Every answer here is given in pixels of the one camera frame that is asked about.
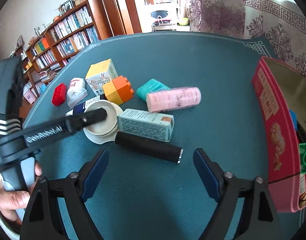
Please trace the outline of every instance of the yellow box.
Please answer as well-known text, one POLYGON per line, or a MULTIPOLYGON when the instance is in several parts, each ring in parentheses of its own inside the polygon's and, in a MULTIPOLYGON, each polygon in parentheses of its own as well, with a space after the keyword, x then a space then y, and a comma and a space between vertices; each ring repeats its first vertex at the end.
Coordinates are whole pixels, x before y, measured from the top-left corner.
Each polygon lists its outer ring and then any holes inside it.
POLYGON ((120 98, 120 95, 118 94, 112 81, 103 85, 103 91, 108 101, 117 105, 123 104, 123 101, 120 98))
POLYGON ((118 75, 112 60, 107 59, 91 65, 86 74, 85 81, 93 92, 99 96, 104 94, 103 85, 117 77, 118 75))

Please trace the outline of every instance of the curtain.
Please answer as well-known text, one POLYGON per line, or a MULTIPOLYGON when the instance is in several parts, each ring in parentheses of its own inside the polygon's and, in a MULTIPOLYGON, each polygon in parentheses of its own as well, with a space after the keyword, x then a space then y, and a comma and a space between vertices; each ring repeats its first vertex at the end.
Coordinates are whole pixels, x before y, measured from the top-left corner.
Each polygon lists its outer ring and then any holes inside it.
POLYGON ((191 31, 264 35, 278 58, 306 76, 306 18, 293 0, 191 0, 191 31))

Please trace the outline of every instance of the white saucer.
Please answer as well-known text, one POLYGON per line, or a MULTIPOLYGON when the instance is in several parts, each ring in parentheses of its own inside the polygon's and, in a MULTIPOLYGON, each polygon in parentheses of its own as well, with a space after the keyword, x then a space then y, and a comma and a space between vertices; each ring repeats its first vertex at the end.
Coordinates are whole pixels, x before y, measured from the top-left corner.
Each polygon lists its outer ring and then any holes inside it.
MULTIPOLYGON (((117 104, 115 104, 115 103, 112 103, 112 102, 110 102, 110 103, 114 106, 114 108, 115 108, 115 110, 116 110, 116 114, 121 114, 121 113, 123 113, 123 110, 122 110, 122 108, 120 108, 119 105, 117 105, 117 104)), ((84 127, 83 130, 84 130, 84 134, 86 135, 86 137, 87 137, 91 142, 96 143, 96 144, 103 144, 103 143, 106 143, 106 142, 113 142, 113 141, 115 141, 115 137, 116 137, 116 134, 117 134, 117 131, 118 131, 118 130, 117 130, 116 133, 113 133, 111 136, 109 136, 109 137, 107 137, 107 138, 99 138, 99 137, 97 137, 97 136, 91 134, 91 133, 86 129, 86 127, 84 127)))

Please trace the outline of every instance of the pink tin box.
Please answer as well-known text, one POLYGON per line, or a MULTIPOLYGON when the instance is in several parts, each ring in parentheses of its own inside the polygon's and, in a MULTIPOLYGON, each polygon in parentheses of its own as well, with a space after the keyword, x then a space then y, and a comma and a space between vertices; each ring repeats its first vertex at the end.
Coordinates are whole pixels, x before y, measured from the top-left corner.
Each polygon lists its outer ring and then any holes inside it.
POLYGON ((289 109, 306 133, 306 78, 287 64, 262 57, 252 83, 266 128, 268 183, 277 212, 306 207, 300 195, 306 191, 301 175, 297 134, 289 109))

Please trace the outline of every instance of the red toy block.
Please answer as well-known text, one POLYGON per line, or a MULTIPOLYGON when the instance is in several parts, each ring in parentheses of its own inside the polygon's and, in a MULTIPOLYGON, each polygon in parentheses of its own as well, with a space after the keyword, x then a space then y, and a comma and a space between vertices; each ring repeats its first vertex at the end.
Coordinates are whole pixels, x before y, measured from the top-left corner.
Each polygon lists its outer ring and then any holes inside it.
POLYGON ((127 78, 119 76, 112 81, 123 103, 133 98, 134 90, 127 78))
POLYGON ((52 103, 54 106, 60 106, 66 99, 66 85, 64 83, 57 86, 54 90, 52 103))

